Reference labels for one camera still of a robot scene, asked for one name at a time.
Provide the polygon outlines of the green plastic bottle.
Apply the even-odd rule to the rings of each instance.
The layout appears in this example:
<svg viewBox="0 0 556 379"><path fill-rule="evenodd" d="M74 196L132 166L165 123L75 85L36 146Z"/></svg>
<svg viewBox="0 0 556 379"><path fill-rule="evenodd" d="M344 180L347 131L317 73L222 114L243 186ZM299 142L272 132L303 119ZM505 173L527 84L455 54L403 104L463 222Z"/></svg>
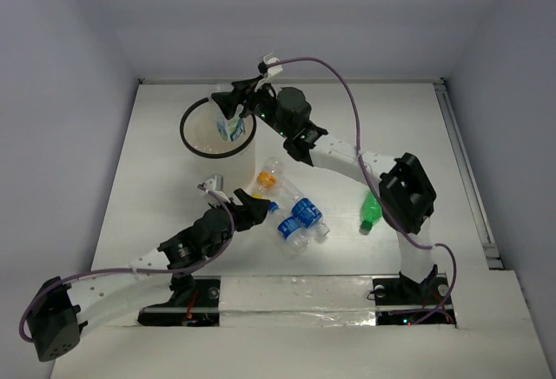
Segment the green plastic bottle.
<svg viewBox="0 0 556 379"><path fill-rule="evenodd" d="M360 233L368 235L382 218L382 208L372 192L368 192L360 209Z"/></svg>

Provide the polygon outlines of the clear bottle green white label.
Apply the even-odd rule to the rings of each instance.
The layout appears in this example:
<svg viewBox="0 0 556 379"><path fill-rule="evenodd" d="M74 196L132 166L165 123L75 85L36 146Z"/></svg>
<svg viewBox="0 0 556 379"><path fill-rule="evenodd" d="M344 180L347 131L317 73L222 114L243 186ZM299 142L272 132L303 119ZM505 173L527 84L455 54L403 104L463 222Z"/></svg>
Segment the clear bottle green white label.
<svg viewBox="0 0 556 379"><path fill-rule="evenodd" d="M215 118L216 129L221 139L227 142L237 141L245 134L244 119L240 117L241 111L237 110L231 118L226 118L214 98L210 97L209 100Z"/></svg>

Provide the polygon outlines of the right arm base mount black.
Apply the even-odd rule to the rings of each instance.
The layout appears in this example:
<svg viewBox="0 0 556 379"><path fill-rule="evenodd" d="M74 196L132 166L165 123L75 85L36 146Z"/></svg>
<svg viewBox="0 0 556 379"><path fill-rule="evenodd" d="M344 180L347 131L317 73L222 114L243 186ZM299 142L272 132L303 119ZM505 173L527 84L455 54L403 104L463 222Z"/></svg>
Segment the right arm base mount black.
<svg viewBox="0 0 556 379"><path fill-rule="evenodd" d="M437 268L422 283L406 276L374 278L366 298L376 308L379 326L456 325L450 285Z"/></svg>

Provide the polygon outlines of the orange label bottle yellow cap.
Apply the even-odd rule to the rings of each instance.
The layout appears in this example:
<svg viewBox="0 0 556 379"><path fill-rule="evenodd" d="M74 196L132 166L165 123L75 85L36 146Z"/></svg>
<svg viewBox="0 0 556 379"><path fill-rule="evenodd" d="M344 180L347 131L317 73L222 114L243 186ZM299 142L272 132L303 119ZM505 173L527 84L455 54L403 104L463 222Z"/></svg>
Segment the orange label bottle yellow cap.
<svg viewBox="0 0 556 379"><path fill-rule="evenodd" d="M255 179L252 196L257 198L266 196L281 180L284 169L285 165L281 159L275 156L269 157Z"/></svg>

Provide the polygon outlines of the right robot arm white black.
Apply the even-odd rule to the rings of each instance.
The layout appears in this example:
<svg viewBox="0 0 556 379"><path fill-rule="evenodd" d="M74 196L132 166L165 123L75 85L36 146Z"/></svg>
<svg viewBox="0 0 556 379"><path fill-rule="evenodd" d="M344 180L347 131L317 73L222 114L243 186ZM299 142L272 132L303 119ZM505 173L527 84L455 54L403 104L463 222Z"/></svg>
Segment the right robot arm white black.
<svg viewBox="0 0 556 379"><path fill-rule="evenodd" d="M275 90L254 78L233 82L229 90L216 90L208 98L228 120L236 115L260 118L283 137L283 147L295 161L367 185L398 237L401 295L418 303L431 293L429 280L437 267L428 220L437 195L415 155L383 156L332 136L311 121L312 107L294 87Z"/></svg>

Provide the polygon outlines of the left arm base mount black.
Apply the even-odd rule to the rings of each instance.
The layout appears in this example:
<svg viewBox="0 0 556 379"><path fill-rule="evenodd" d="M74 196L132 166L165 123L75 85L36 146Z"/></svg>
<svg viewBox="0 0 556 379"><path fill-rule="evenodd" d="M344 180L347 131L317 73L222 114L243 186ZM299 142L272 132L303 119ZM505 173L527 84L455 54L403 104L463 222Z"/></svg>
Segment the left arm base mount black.
<svg viewBox="0 0 556 379"><path fill-rule="evenodd" d="M217 327L220 325L221 278L173 276L165 303L141 309L137 322L143 327Z"/></svg>

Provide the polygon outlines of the white cylindrical bin black rim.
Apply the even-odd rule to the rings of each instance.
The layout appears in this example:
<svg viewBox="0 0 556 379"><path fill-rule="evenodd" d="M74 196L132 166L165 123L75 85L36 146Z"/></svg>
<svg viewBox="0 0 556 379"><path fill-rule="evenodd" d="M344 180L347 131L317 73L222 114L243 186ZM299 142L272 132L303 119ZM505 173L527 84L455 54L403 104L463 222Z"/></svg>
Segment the white cylindrical bin black rim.
<svg viewBox="0 0 556 379"><path fill-rule="evenodd" d="M205 180L213 174L222 176L223 190L231 194L247 188L255 177L256 120L233 118L228 122L215 103L203 98L189 106L182 115L179 134L182 144L193 157L196 174Z"/></svg>

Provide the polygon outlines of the aluminium rail right edge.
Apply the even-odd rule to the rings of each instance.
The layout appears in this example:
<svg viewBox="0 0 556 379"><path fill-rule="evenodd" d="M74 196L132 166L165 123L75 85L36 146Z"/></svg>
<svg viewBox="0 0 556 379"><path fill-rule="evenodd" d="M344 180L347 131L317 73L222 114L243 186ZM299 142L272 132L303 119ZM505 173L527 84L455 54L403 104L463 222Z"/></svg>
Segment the aluminium rail right edge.
<svg viewBox="0 0 556 379"><path fill-rule="evenodd" d="M493 238L493 232L488 221L487 213L480 197L480 192L455 118L453 106L447 90L447 82L444 79L440 79L433 84L433 87L447 129L455 161L460 172L467 203L473 216L483 254L486 258L486 264L490 270L505 270L506 268L502 261L498 246Z"/></svg>

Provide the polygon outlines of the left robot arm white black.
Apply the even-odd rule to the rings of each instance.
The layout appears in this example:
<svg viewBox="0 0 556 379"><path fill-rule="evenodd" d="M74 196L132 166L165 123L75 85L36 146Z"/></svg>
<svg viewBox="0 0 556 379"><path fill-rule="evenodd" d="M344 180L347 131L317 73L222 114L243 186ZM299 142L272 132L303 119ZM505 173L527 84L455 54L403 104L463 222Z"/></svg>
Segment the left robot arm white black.
<svg viewBox="0 0 556 379"><path fill-rule="evenodd" d="M215 261L238 232L264 222L271 202L236 189L234 197L205 189L214 199L186 229L122 267L102 268L45 281L24 310L20 337L39 362L67 354L92 330L148 306L149 290L162 287L174 305L192 295L193 275Z"/></svg>

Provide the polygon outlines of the blue label bottle white cap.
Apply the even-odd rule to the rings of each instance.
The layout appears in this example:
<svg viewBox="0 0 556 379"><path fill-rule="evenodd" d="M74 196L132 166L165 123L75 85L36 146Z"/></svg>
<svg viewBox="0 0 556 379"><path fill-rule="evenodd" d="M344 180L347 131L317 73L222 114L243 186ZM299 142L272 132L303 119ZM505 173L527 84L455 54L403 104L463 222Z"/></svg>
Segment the blue label bottle white cap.
<svg viewBox="0 0 556 379"><path fill-rule="evenodd" d="M320 209L306 197L299 199L294 204L291 214L305 229L312 230L318 237L325 237L330 231Z"/></svg>

